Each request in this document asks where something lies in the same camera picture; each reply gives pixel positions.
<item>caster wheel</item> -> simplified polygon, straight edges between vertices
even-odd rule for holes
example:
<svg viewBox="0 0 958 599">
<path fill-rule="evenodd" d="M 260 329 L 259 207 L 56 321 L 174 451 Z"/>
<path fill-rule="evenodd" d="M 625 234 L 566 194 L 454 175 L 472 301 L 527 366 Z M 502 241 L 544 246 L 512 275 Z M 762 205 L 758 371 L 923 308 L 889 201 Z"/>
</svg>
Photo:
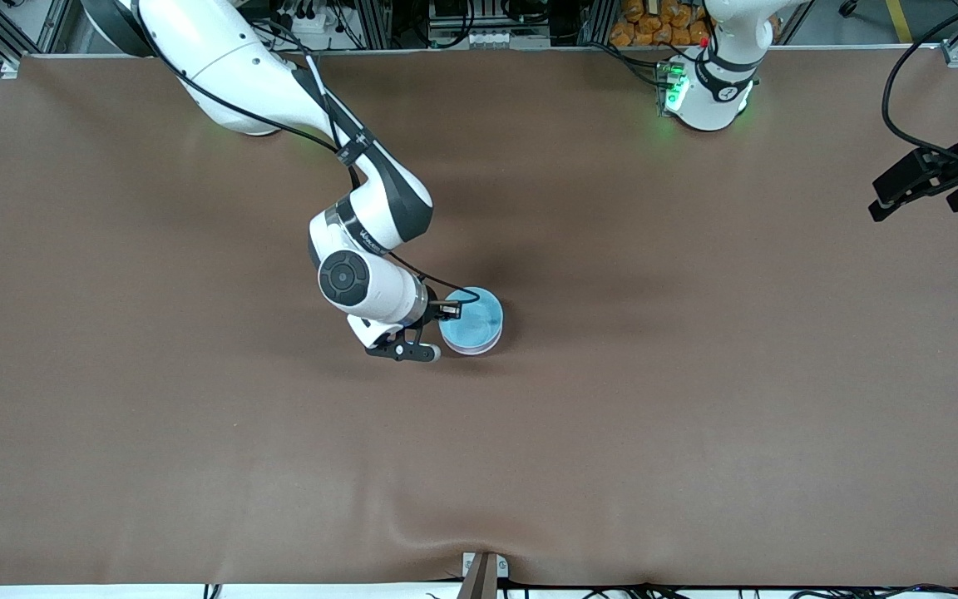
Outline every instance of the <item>caster wheel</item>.
<svg viewBox="0 0 958 599">
<path fill-rule="evenodd" d="M 845 0 L 841 3 L 840 7 L 837 7 L 837 14 L 840 14 L 843 18 L 848 18 L 856 11 L 856 3 L 858 0 Z"/>
</svg>

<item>white robotic arm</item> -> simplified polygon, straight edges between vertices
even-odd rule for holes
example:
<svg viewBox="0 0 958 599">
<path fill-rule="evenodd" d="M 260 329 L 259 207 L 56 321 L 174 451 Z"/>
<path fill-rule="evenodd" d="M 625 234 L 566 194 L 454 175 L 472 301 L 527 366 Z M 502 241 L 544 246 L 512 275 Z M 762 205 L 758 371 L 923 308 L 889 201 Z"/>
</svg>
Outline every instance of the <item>white robotic arm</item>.
<svg viewBox="0 0 958 599">
<path fill-rule="evenodd" d="M 311 126 L 341 146 L 339 160 L 366 181 L 309 223 L 320 291 L 348 314 L 370 354 L 436 360 L 437 346 L 408 344 L 403 331 L 459 317 L 460 302 L 437 302 L 414 273 L 383 257 L 430 224 L 431 196 L 418 178 L 323 87 L 312 58 L 305 69 L 266 50 L 228 0 L 132 0 L 130 12 L 213 121 L 251 136 Z"/>
<path fill-rule="evenodd" d="M 715 131 L 745 110 L 753 74 L 774 41 L 769 18 L 803 0 L 706 0 L 715 22 L 711 43 L 674 57 L 685 79 L 666 97 L 666 110 L 694 129 Z"/>
</svg>

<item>brown table surface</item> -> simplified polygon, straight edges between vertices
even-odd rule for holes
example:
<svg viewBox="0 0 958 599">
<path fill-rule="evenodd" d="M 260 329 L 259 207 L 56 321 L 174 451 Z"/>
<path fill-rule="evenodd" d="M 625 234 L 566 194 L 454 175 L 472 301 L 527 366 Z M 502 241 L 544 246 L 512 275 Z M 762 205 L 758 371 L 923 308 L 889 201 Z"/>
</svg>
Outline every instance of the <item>brown table surface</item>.
<svg viewBox="0 0 958 599">
<path fill-rule="evenodd" d="M 871 222 L 900 51 L 777 51 L 702 134 L 582 52 L 334 57 L 430 187 L 402 254 L 493 355 L 369 358 L 309 217 L 348 179 L 142 60 L 0 84 L 0 583 L 958 584 L 958 215 Z M 924 51 L 894 112 L 951 143 Z"/>
</svg>

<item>yellow floor line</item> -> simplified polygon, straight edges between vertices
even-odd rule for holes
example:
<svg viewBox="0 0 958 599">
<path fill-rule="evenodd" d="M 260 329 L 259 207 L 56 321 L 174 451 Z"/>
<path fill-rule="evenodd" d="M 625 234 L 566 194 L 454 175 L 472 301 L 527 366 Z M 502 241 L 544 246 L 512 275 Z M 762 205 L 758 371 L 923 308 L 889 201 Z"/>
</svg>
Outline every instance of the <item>yellow floor line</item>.
<svg viewBox="0 0 958 599">
<path fill-rule="evenodd" d="M 893 19 L 896 38 L 900 39 L 901 44 L 911 44 L 911 30 L 908 29 L 908 19 L 904 17 L 901 0 L 886 0 L 886 8 L 889 8 L 889 18 Z"/>
</svg>

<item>blue lid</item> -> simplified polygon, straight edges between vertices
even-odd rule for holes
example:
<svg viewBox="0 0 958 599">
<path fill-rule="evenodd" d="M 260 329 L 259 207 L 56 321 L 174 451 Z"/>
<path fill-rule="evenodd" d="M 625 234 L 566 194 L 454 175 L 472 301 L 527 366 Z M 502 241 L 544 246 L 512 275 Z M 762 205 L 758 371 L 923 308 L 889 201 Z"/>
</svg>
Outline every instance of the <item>blue lid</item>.
<svg viewBox="0 0 958 599">
<path fill-rule="evenodd" d="M 493 346 L 501 336 L 501 324 L 505 319 L 501 302 L 482 287 L 467 289 L 479 295 L 479 299 L 461 306 L 461 318 L 438 322 L 442 340 L 452 349 L 489 349 L 484 345 Z M 469 293 L 455 290 L 446 296 L 446 300 L 468 300 L 471 297 Z"/>
</svg>

